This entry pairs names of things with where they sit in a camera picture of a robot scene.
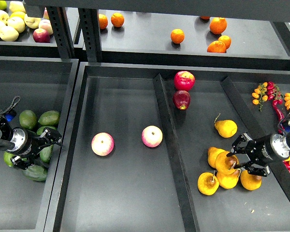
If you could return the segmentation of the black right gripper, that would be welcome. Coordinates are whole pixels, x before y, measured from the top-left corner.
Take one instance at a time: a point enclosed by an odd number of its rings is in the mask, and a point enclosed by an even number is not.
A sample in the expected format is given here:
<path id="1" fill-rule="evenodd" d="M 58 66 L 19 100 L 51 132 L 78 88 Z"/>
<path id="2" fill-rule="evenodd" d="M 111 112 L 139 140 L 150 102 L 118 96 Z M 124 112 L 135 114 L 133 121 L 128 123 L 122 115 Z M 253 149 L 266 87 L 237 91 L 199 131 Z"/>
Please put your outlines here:
<path id="1" fill-rule="evenodd" d="M 269 164 L 287 159 L 287 150 L 282 135 L 273 134 L 253 140 L 247 133 L 240 134 L 226 155 L 246 154 L 250 161 L 234 165 L 234 169 L 245 169 L 248 174 L 267 177 Z"/>

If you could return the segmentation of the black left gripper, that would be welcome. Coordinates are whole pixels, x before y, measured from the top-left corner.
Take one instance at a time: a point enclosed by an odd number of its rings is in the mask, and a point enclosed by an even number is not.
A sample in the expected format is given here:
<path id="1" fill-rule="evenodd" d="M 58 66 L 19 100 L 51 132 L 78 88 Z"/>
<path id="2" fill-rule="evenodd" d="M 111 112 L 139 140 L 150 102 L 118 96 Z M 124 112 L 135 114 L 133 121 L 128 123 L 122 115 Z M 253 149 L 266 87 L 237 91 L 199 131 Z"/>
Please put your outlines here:
<path id="1" fill-rule="evenodd" d="M 62 135 L 58 130 L 50 128 L 45 128 L 40 136 L 26 129 L 15 128 L 10 142 L 14 147 L 6 151 L 15 155 L 10 161 L 13 166 L 22 170 L 34 165 L 35 156 L 43 148 L 51 145 L 63 146 Z"/>

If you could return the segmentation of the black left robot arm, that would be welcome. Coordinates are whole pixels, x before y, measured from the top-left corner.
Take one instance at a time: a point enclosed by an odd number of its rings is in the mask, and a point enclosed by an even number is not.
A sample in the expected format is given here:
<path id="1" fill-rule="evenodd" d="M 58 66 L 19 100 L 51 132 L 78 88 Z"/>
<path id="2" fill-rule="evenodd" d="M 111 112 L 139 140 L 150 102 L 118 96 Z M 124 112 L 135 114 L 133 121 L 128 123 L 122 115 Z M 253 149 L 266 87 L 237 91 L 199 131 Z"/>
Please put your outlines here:
<path id="1" fill-rule="evenodd" d="M 19 101 L 20 97 L 15 96 L 9 107 L 0 110 L 0 151 L 12 154 L 12 165 L 26 170 L 34 164 L 44 148 L 63 144 L 62 135 L 50 127 L 46 127 L 41 135 L 22 127 L 12 128 L 9 122 L 16 116 L 14 108 Z"/>

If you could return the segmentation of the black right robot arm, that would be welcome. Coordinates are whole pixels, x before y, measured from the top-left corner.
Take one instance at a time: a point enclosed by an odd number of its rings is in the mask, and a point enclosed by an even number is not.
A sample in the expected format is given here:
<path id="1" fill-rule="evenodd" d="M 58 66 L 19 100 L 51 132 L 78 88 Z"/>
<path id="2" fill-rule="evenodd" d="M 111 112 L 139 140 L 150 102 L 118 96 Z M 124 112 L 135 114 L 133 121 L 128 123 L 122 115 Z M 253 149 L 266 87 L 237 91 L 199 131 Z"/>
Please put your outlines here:
<path id="1" fill-rule="evenodd" d="M 266 177 L 270 174 L 269 164 L 290 158 L 290 109 L 278 123 L 281 133 L 269 134 L 259 139 L 252 139 L 243 133 L 232 144 L 231 152 L 226 157 L 246 154 L 248 161 L 233 164 L 234 169 L 245 169 L 249 174 Z"/>

